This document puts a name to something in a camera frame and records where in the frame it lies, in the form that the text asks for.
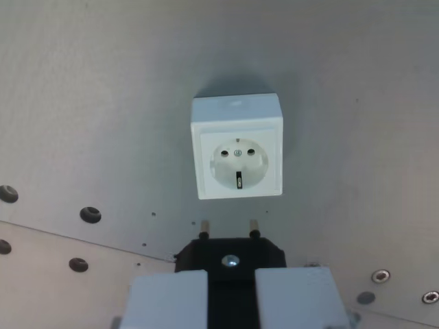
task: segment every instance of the hole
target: hole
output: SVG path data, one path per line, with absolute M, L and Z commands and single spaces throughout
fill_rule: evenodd
M 380 280 L 380 281 L 384 280 L 385 278 L 387 278 L 387 274 L 380 273 L 380 274 L 377 275 L 377 279 Z
M 19 199 L 19 193 L 9 185 L 0 186 L 0 200 L 13 204 Z
M 387 269 L 379 269 L 373 272 L 372 281 L 375 283 L 384 283 L 390 279 L 390 272 Z
M 88 269 L 88 263 L 84 259 L 78 257 L 72 258 L 69 261 L 69 266 L 73 271 L 78 273 L 85 272 Z
M 368 305 L 375 301 L 375 294 L 370 291 L 364 291 L 357 296 L 357 302 L 361 305 Z
M 439 300 L 439 293 L 437 291 L 429 291 L 423 296 L 423 302 L 425 304 L 433 304 Z
M 12 247 L 6 240 L 0 240 L 0 254 L 7 255 L 12 251 Z
M 102 215 L 101 212 L 94 207 L 85 207 L 81 209 L 80 217 L 82 218 L 83 221 L 87 223 L 96 224 L 98 221 L 101 220 Z

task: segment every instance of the metal panel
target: metal panel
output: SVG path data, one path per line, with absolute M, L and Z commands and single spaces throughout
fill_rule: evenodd
M 436 1 L 0 3 L 0 220 L 162 259 L 262 233 L 342 296 L 439 326 Z M 194 95 L 275 91 L 281 197 L 200 201 Z M 95 225 L 79 211 L 94 206 Z M 391 281 L 370 274 L 389 269 Z
M 0 255 L 0 328 L 118 329 L 133 279 L 174 270 L 173 264 L 8 223 L 0 222 L 0 239 L 12 245 L 11 254 Z M 76 256 L 88 261 L 88 271 L 69 269 Z M 356 311 L 359 329 L 427 329 Z

